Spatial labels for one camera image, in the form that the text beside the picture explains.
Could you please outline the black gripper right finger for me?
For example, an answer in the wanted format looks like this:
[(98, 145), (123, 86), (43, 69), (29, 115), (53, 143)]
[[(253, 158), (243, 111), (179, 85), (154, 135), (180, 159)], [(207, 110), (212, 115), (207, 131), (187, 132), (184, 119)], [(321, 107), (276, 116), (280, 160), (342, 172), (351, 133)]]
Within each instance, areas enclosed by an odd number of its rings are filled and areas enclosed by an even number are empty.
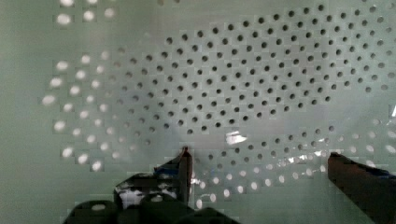
[(332, 152), (328, 178), (375, 224), (395, 224), (395, 175)]

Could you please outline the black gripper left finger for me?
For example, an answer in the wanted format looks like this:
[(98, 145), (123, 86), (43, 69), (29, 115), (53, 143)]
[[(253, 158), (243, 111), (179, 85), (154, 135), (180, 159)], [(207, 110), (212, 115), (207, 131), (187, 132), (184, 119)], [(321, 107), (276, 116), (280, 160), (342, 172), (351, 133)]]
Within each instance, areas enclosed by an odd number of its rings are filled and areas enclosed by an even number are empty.
[(177, 199), (184, 204), (189, 202), (192, 176), (192, 155), (188, 146), (183, 146), (172, 160), (154, 168), (154, 174), (170, 175), (177, 183)]

